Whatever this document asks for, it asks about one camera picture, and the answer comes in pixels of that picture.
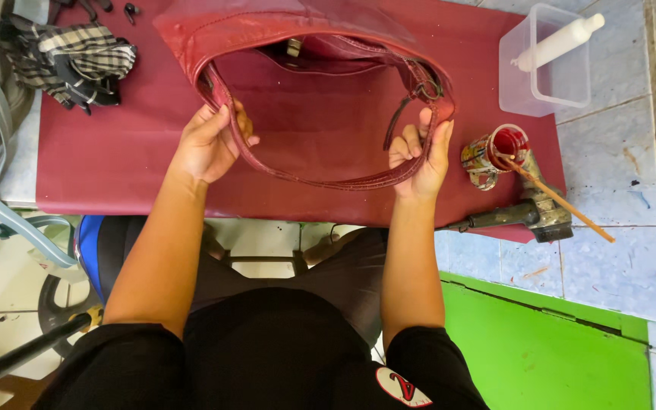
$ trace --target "leather bag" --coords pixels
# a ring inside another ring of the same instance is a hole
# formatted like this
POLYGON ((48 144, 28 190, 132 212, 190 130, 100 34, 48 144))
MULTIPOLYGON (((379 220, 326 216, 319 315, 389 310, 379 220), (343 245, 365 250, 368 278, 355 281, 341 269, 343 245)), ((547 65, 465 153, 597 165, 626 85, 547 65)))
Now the leather bag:
MULTIPOLYGON (((154 24, 181 64, 188 80, 214 110, 226 104, 234 112, 229 84, 219 75, 218 64, 214 59, 249 50, 269 58, 295 76, 350 76, 382 67, 396 68, 407 89, 407 95, 397 101, 399 107, 388 124, 383 140, 384 150, 388 150, 391 145, 394 126, 401 111, 412 100, 418 98, 432 109, 429 135, 433 134, 439 123, 451 119, 455 112, 456 105, 448 74, 424 54, 404 27, 383 14, 373 2, 181 0, 157 17, 154 24)), ((311 107, 316 110, 325 108, 318 99, 315 106, 311 107)), ((275 112, 274 115, 290 116, 290 113, 275 112)), ((406 161, 395 169, 352 180, 315 181, 262 163, 241 138, 234 115, 230 126, 242 157, 258 171, 283 180, 346 191, 383 188, 411 177, 429 155, 432 141, 425 140, 422 156, 406 161)), ((375 132, 380 135, 383 130, 375 132)), ((376 136, 352 135, 346 138, 376 136)))

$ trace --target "hand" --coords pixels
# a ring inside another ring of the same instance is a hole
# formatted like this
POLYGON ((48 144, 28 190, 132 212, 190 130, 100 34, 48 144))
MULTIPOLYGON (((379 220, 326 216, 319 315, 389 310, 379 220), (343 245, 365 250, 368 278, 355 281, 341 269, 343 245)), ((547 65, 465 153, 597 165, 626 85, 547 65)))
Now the hand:
MULTIPOLYGON (((432 110, 424 108, 419 113, 419 129, 414 125, 404 127, 401 136, 394 138, 388 150, 388 166, 391 169, 418 157, 422 152, 421 142, 429 132, 429 121, 432 119, 432 110)), ((437 194, 445 180, 448 167, 448 150, 450 137, 455 122, 445 121, 437 126, 432 136, 432 148, 429 159, 411 178, 394 186, 396 196, 401 199, 436 200, 437 194)))
MULTIPOLYGON (((237 124, 247 146, 259 144, 260 137, 252 135, 252 121, 237 99, 235 108, 237 124)), ((239 150, 232 138, 229 123, 230 113, 226 105, 219 108, 217 113, 207 105, 199 108, 184 127, 177 153, 171 161, 172 166, 177 166, 196 180, 208 184, 221 178, 239 158, 239 150)))

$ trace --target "red table cover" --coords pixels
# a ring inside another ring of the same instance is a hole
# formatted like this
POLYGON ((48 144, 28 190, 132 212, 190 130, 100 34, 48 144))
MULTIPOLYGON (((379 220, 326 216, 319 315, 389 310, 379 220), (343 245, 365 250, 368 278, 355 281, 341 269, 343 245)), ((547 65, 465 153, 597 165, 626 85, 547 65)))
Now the red table cover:
MULTIPOLYGON (((519 177, 503 174, 494 189, 483 192, 469 182, 459 161, 462 146, 504 123, 525 130, 544 177, 565 191, 553 115, 527 117, 498 107, 498 42, 524 16, 439 0, 377 1, 453 79, 458 109, 450 169, 437 201, 437 227, 518 201, 519 177)), ((136 65, 120 83, 120 106, 93 107, 88 117, 77 107, 66 111, 53 98, 42 98, 36 188, 40 209, 62 214, 149 213, 181 130, 203 103, 151 25, 169 4, 139 0, 142 13, 136 16, 136 25, 125 19, 119 1, 112 13, 99 13, 99 21, 115 36, 139 47, 136 65)), ((58 25, 86 21, 84 10, 75 7, 61 12, 58 25)), ((310 87, 305 79, 296 87, 295 74, 257 53, 232 53, 216 63, 255 119, 255 134, 262 142, 253 149, 265 163, 321 180, 386 169, 383 133, 406 94, 396 70, 351 77, 316 75, 310 87), (357 94, 357 89, 364 92, 357 94), (378 109, 362 112, 360 106, 378 109), (349 128, 346 124, 355 123, 361 124, 365 135, 342 133, 349 128), (294 131, 274 131, 285 129, 294 131)), ((422 107, 418 101, 410 104, 397 132, 415 122, 422 107)), ((237 161, 209 188, 206 216, 387 226, 393 201, 392 188, 358 192, 315 188, 269 177, 237 161)), ((473 232, 520 242, 533 239, 522 225, 473 232)))

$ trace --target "transparent container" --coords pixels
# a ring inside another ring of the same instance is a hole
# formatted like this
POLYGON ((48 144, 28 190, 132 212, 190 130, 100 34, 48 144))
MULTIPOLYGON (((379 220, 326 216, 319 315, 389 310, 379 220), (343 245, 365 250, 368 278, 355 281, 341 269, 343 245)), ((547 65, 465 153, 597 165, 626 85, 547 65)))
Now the transparent container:
POLYGON ((500 39, 500 109, 542 117, 568 107, 582 108, 591 102, 589 43, 555 60, 524 72, 514 61, 525 50, 535 55, 536 44, 582 16, 539 3, 531 13, 500 39))

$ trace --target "plaid cloth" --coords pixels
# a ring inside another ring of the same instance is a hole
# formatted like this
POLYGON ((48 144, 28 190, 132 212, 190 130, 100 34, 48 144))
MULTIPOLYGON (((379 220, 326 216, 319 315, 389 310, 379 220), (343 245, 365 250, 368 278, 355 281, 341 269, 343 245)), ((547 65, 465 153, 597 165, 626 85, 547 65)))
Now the plaid cloth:
POLYGON ((137 48, 98 23, 40 25, 8 14, 0 28, 2 49, 17 83, 41 88, 63 106, 117 105, 117 80, 136 61, 137 48))

